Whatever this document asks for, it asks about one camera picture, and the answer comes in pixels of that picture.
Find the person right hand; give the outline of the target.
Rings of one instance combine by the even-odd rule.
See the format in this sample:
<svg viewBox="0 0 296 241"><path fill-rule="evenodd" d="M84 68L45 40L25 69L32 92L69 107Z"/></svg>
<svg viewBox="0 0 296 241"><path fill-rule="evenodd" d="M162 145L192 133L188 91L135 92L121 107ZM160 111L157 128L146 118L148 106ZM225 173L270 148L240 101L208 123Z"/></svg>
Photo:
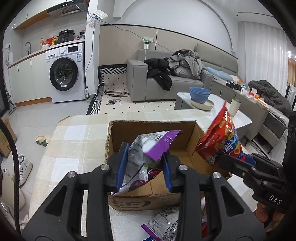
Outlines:
<svg viewBox="0 0 296 241"><path fill-rule="evenodd" d="M253 213L257 217L259 222L264 226L264 223L267 222L267 220L268 220L268 213L266 211L266 206L258 202L257 207ZM282 221L284 216L285 216L284 214L282 214L278 211L275 211L273 214L273 218L272 218L271 223L265 229L266 232L270 232L270 231L274 230L280 224L280 222Z"/></svg>

